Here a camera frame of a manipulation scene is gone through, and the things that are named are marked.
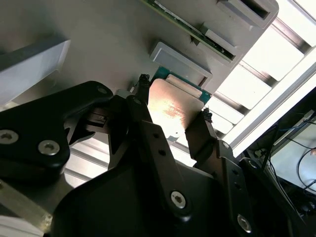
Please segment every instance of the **cable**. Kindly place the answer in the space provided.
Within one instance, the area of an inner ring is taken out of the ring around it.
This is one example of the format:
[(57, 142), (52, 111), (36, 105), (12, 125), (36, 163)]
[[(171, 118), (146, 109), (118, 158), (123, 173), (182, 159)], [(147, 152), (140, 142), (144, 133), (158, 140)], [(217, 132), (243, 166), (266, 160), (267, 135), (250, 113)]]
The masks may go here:
[(296, 126), (296, 127), (290, 127), (290, 128), (285, 128), (285, 129), (280, 129), (279, 131), (288, 131), (288, 130), (291, 130), (291, 129), (296, 129), (296, 128), (301, 128), (301, 127), (304, 127), (306, 125), (307, 122), (303, 122), (303, 124), (299, 125), (299, 126)]
[(272, 148), (273, 148), (273, 144), (274, 144), (274, 142), (275, 142), (276, 139), (277, 139), (277, 132), (278, 132), (278, 124), (276, 125), (276, 127), (275, 127), (275, 132), (274, 132), (274, 134), (273, 134), (273, 139), (272, 139), (273, 142), (271, 143), (271, 145), (270, 145), (270, 147), (269, 147), (269, 149), (268, 149), (268, 151), (267, 151), (267, 153), (266, 153), (265, 159), (263, 160), (263, 163), (262, 163), (262, 166), (261, 166), (261, 170), (262, 170), (262, 171), (265, 170), (266, 165), (267, 165), (267, 162), (268, 162), (268, 160), (270, 159), (270, 155), (271, 155), (271, 151), (272, 151)]
[(276, 126), (277, 126), (276, 124), (273, 125), (272, 127), (269, 128), (269, 130), (265, 131), (261, 136), (267, 135), (269, 132), (273, 131)]
[(276, 173), (276, 170), (275, 170), (275, 168), (274, 168), (274, 166), (273, 166), (273, 164), (272, 164), (272, 162), (271, 162), (271, 159), (269, 159), (269, 163), (270, 163), (271, 169), (273, 170), (273, 173), (274, 173), (274, 175), (275, 175), (275, 177), (276, 177), (277, 185), (278, 185), (279, 188), (281, 189), (282, 193), (285, 195), (285, 197), (286, 197), (286, 199), (288, 200), (288, 202), (291, 204), (292, 208), (293, 208), (296, 212), (298, 212), (298, 211), (296, 210), (296, 207), (295, 207), (294, 204), (292, 203), (292, 200), (288, 197), (287, 193), (285, 192), (285, 190), (283, 189), (283, 187), (282, 187), (282, 185), (280, 184), (279, 180), (277, 179), (277, 173)]
[(305, 186), (306, 189), (310, 189), (310, 190), (316, 192), (316, 190), (311, 189), (311, 188), (309, 187), (309, 185), (306, 185), (306, 184), (303, 182), (303, 180), (302, 180), (302, 178), (301, 178), (301, 175), (300, 175), (300, 165), (301, 165), (301, 162), (302, 162), (303, 158), (307, 155), (307, 153), (311, 152), (311, 150), (313, 150), (313, 149), (314, 149), (314, 148), (309, 149), (307, 152), (304, 153), (304, 155), (302, 155), (302, 157), (300, 158), (300, 160), (299, 160), (298, 163), (297, 163), (297, 166), (296, 166), (296, 173), (297, 173), (297, 176), (298, 176), (299, 180), (300, 180), (301, 183)]
[(311, 147), (304, 146), (303, 144), (301, 144), (301, 143), (299, 143), (299, 142), (297, 142), (297, 141), (294, 141), (294, 140), (291, 139), (291, 138), (285, 137), (285, 139), (290, 140), (290, 141), (292, 141), (292, 142), (295, 142), (296, 144), (298, 144), (298, 145), (300, 145), (300, 146), (302, 146), (302, 147), (305, 147), (305, 148), (307, 148), (307, 149), (313, 149), (313, 148), (311, 148)]
[(304, 190), (308, 189), (310, 186), (312, 186), (314, 183), (316, 183), (316, 179), (314, 181), (312, 181), (310, 184), (308, 184)]

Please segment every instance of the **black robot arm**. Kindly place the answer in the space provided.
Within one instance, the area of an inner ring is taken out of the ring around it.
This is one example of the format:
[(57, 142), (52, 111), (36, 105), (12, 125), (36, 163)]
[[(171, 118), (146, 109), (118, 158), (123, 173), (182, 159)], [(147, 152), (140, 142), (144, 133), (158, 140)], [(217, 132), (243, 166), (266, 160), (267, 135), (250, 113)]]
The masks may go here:
[[(0, 203), (50, 237), (310, 236), (258, 164), (217, 139), (208, 110), (185, 131), (197, 163), (176, 162), (149, 85), (123, 98), (89, 81), (1, 112)], [(95, 132), (109, 135), (109, 170), (72, 189), (69, 147)]]

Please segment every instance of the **screw hole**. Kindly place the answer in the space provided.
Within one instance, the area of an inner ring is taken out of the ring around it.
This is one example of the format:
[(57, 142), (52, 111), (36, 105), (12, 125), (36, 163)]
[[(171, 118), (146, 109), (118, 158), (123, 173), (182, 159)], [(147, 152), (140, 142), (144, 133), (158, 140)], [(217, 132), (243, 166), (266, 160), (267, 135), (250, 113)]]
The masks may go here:
[(164, 150), (159, 150), (158, 153), (162, 156), (165, 156), (166, 155), (166, 152)]
[(46, 144), (44, 147), (45, 147), (46, 149), (50, 149), (51, 151), (55, 149), (55, 147), (54, 147), (52, 144), (49, 144), (49, 143)]
[(108, 93), (107, 90), (104, 89), (104, 88), (102, 88), (102, 87), (99, 87), (99, 88), (98, 88), (98, 91), (101, 92), (102, 94)]
[(176, 201), (177, 201), (178, 203), (181, 203), (181, 202), (182, 202), (182, 198), (179, 197), (179, 196), (175, 196), (174, 199), (176, 199)]
[(8, 139), (8, 140), (11, 140), (11, 139), (12, 139), (12, 136), (11, 136), (9, 133), (5, 133), (5, 134), (1, 135), (1, 139)]
[(238, 184), (238, 183), (234, 183), (235, 184), (235, 187), (238, 189), (238, 190), (241, 190), (241, 186)]
[(239, 175), (238, 172), (237, 172), (237, 170), (235, 170), (235, 169), (233, 169), (232, 172), (233, 172), (235, 175), (237, 175), (237, 176)]

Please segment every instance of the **gray surface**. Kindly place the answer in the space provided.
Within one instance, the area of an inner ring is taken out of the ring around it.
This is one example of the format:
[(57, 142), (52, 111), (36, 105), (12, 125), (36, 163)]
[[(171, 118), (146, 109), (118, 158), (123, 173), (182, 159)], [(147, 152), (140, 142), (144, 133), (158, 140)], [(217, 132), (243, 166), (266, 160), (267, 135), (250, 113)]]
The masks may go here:
[[(193, 26), (205, 22), (241, 50), (247, 51), (263, 32), (259, 28), (250, 31), (235, 21), (218, 8), (216, 0), (160, 2)], [(153, 75), (158, 68), (149, 60), (150, 48), (158, 39), (213, 72), (213, 80), (206, 87), (209, 92), (214, 92), (231, 70), (138, 0), (1, 1), (0, 15), (0, 47), (4, 52), (52, 34), (72, 40), (62, 73), (50, 77), (56, 82), (56, 90), (87, 80), (102, 82), (112, 91), (127, 89), (141, 73)], [(43, 91), (39, 87), (34, 93), (41, 96)]]
[(43, 233), (20, 218), (0, 216), (1, 237), (42, 237)]
[(316, 63), (314, 63), (308, 70), (306, 70), (282, 95), (280, 95), (269, 107), (260, 114), (255, 121), (248, 126), (232, 143), (231, 147), (236, 147), (241, 141), (244, 140), (257, 126), (259, 126), (267, 117), (283, 104), (291, 95), (304, 85), (316, 73)]
[(0, 180), (0, 204), (44, 233), (50, 231), (52, 215), (3, 180)]
[(185, 55), (177, 52), (163, 42), (158, 42), (150, 55), (150, 59), (170, 71), (190, 80), (204, 88), (212, 78), (212, 73)]
[(148, 110), (166, 138), (184, 134), (203, 107), (202, 101), (163, 79), (156, 79), (150, 87)]
[[(264, 0), (219, 0), (218, 4), (222, 8), (227, 8), (226, 10), (236, 16), (238, 20), (249, 24), (249, 26), (259, 26), (261, 28), (266, 28), (273, 19), (276, 10), (276, 6), (267, 4), (267, 1)], [(249, 7), (252, 4), (257, 6), (255, 7), (256, 11), (253, 11), (255, 8), (251, 9)]]
[(52, 37), (0, 56), (0, 106), (59, 70), (70, 40)]
[[(309, 124), (299, 135), (292, 137), (293, 140), (307, 146), (316, 147), (316, 125)], [(305, 186), (300, 182), (297, 173), (296, 166), (302, 155), (307, 152), (306, 149), (292, 141), (286, 141), (277, 152), (272, 154), (271, 161), (276, 169), (276, 173), (281, 178), (304, 188)], [(316, 179), (316, 156), (308, 153), (302, 160), (300, 165), (300, 175), (306, 185), (310, 184)]]

